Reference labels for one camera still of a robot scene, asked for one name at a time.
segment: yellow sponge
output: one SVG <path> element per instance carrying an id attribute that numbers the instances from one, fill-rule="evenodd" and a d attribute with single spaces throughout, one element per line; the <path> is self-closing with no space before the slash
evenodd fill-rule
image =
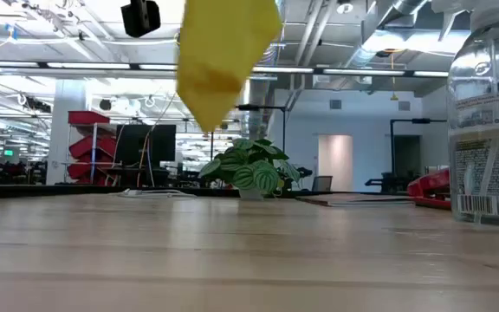
<path id="1" fill-rule="evenodd" d="M 281 30 L 274 0 L 187 0 L 178 95 L 203 131 L 221 124 L 254 64 Z"/>

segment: black monitor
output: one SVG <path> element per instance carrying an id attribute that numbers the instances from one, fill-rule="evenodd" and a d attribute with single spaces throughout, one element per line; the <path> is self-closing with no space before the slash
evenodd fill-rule
<path id="1" fill-rule="evenodd" d="M 121 162 L 123 166 L 139 163 L 142 159 L 144 141 L 153 126 L 149 125 L 120 125 L 117 126 L 117 151 L 115 162 Z M 144 164 L 147 164 L 147 149 L 149 148 L 152 165 L 159 167 L 160 161 L 174 161 L 176 154 L 175 125 L 157 125 L 148 137 Z"/>

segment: wooden table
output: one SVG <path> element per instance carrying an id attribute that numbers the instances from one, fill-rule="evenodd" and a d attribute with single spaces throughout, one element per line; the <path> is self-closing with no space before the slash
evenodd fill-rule
<path id="1" fill-rule="evenodd" d="M 293 200 L 0 200 L 0 311 L 499 311 L 499 227 Z"/>

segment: clear bottle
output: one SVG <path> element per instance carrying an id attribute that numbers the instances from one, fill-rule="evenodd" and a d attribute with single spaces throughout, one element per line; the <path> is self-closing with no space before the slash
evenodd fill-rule
<path id="1" fill-rule="evenodd" d="M 451 209 L 499 224 L 499 0 L 462 0 L 470 37 L 448 78 Z"/>

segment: plant pot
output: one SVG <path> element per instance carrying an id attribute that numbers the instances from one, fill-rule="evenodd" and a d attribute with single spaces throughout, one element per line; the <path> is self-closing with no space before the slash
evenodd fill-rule
<path id="1" fill-rule="evenodd" d="M 250 190 L 238 190 L 240 191 L 240 199 L 241 200 L 263 200 L 263 195 L 261 191 L 257 188 L 253 188 Z"/>

